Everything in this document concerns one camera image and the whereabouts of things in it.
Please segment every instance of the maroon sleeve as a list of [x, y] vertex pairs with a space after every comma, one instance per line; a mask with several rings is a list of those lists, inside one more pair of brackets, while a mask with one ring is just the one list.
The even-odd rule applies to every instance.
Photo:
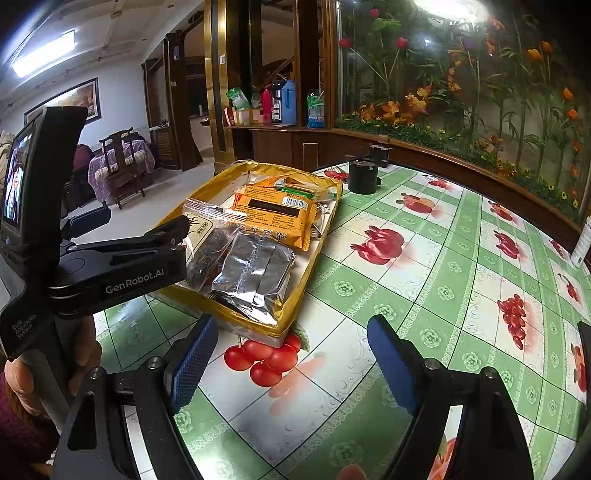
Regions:
[[6, 478], [38, 478], [31, 463], [44, 463], [57, 447], [53, 423], [29, 415], [0, 374], [0, 469]]

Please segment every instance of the camera screen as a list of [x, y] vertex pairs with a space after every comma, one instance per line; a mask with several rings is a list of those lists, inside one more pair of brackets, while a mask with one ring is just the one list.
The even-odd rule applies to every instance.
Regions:
[[19, 226], [21, 221], [22, 195], [25, 180], [25, 168], [35, 133], [35, 122], [26, 127], [12, 144], [4, 181], [4, 202], [2, 216], [6, 221]]

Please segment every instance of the picture frame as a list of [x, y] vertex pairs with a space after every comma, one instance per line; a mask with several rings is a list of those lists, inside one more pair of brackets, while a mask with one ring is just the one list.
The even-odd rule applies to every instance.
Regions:
[[86, 125], [101, 119], [98, 77], [79, 83], [39, 103], [24, 114], [25, 125], [39, 115], [46, 106], [85, 106], [89, 110]]

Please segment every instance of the blue gripper pad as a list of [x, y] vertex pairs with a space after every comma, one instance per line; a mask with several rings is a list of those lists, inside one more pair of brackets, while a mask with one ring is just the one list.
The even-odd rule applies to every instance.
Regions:
[[164, 388], [170, 396], [172, 414], [191, 402], [216, 345], [216, 321], [204, 314], [189, 335], [177, 340], [165, 355], [168, 364], [164, 370]]

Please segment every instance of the orange snack package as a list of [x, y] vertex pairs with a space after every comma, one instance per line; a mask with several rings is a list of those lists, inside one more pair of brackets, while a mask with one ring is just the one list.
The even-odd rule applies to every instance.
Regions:
[[316, 205], [300, 195], [249, 185], [233, 206], [246, 213], [245, 229], [307, 251]]

